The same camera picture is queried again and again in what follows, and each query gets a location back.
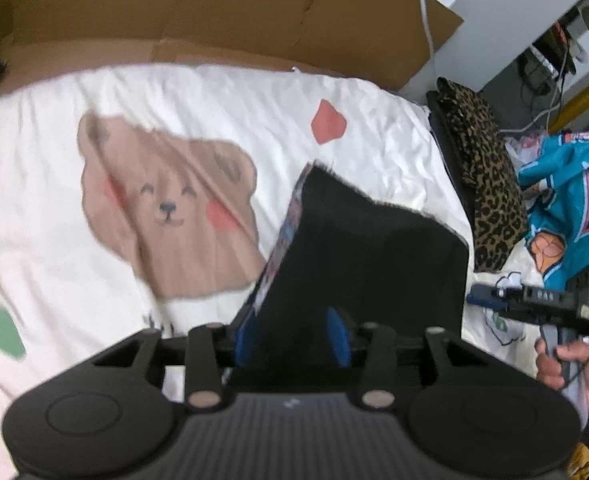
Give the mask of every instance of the ribbed black surface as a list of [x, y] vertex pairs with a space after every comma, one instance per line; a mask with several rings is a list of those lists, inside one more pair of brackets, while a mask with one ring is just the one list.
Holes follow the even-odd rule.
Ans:
[[[193, 417], [158, 465], [132, 480], [470, 479], [432, 462], [395, 418], [362, 412], [344, 395], [239, 396]], [[560, 472], [542, 480], [565, 478]]]

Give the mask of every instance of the hand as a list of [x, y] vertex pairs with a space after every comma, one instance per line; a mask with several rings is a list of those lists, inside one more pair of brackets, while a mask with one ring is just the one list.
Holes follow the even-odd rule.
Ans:
[[[561, 364], [546, 354], [543, 339], [537, 340], [535, 350], [539, 354], [537, 356], [537, 381], [546, 384], [553, 390], [561, 390], [565, 385], [565, 381], [561, 376]], [[557, 357], [563, 361], [578, 361], [579, 366], [587, 363], [583, 373], [586, 378], [586, 400], [588, 401], [589, 413], [589, 344], [583, 341], [574, 341], [569, 345], [558, 346]]]

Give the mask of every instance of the bear nose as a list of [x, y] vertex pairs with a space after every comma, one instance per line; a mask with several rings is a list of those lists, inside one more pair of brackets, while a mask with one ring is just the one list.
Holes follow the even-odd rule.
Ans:
[[174, 202], [161, 202], [159, 204], [159, 209], [161, 209], [166, 215], [169, 215], [177, 210], [177, 204]]

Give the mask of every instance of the leopard print bag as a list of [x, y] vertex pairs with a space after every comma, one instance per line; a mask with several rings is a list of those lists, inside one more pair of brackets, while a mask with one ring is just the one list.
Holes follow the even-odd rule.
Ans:
[[515, 170], [489, 104], [444, 78], [437, 86], [437, 101], [461, 154], [463, 183], [475, 194], [475, 271], [501, 270], [527, 232], [526, 205]]

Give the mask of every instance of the wooden leg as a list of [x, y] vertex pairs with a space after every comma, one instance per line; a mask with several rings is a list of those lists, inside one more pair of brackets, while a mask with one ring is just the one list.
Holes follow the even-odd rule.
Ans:
[[575, 97], [568, 101], [563, 108], [561, 113], [556, 118], [555, 122], [550, 125], [548, 131], [555, 134], [561, 130], [566, 124], [575, 120], [582, 113], [589, 109], [589, 85], [586, 86], [581, 92]]

